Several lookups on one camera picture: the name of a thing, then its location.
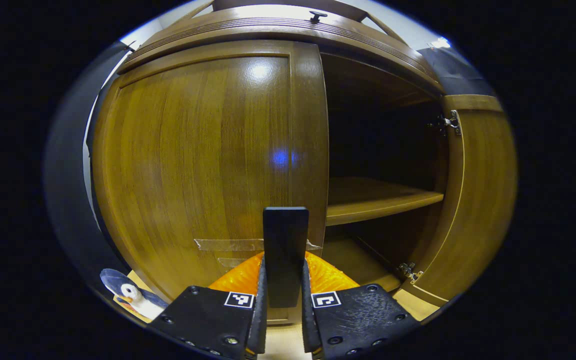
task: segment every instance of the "penguin plush toy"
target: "penguin plush toy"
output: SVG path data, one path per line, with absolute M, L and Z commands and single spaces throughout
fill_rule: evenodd
M 154 320 L 168 306 L 159 296 L 139 288 L 128 276 L 116 269 L 103 269 L 99 276 L 108 290 L 148 319 Z

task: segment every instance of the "cabinet door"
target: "cabinet door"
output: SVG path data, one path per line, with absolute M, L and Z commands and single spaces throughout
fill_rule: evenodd
M 448 180 L 434 238 L 402 289 L 443 306 L 466 291 L 493 259 L 506 235 L 517 194 L 517 156 L 497 98 L 448 95 L 445 116 L 456 110 L 460 133 L 447 127 Z
M 317 45 L 247 40 L 124 73 L 94 129 L 93 180 L 112 240 L 172 301 L 263 250 L 265 207 L 306 207 L 321 253 L 328 117 Z

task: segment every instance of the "wooden cabinet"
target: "wooden cabinet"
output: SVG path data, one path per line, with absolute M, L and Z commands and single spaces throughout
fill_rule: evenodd
M 396 34 L 220 3 L 131 54 L 94 129 L 96 198 L 135 273 L 171 301 L 263 250 L 264 207 L 298 206 L 309 251 L 419 320 L 466 291 L 514 205 L 499 102 L 446 96 Z M 437 123 L 451 110 L 459 134 Z

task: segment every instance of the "orange object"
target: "orange object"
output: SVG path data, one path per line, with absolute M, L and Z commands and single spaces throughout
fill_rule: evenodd
M 222 292 L 238 292 L 245 294 L 257 294 L 259 281 L 259 267 L 264 253 L 258 253 L 253 257 L 237 265 L 224 276 L 213 282 L 209 288 Z M 306 251 L 306 261 L 310 272 L 310 292 L 313 294 L 346 290 L 358 287 L 352 278 L 343 271 L 329 264 L 321 257 Z

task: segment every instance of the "door hinge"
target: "door hinge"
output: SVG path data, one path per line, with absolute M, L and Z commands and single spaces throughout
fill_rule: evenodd
M 454 129 L 455 135 L 462 134 L 462 126 L 461 121 L 459 120 L 459 114 L 457 110 L 450 110 L 450 118 L 443 118 L 444 124 L 446 127 L 450 126 Z
M 424 273 L 423 271 L 413 272 L 414 268 L 414 262 L 409 262 L 408 264 L 406 264 L 406 262 L 402 262 L 402 264 L 398 266 L 398 269 L 404 273 L 406 278 L 410 278 L 411 284 L 414 284 L 417 280 L 419 280 L 419 278 L 421 278 Z

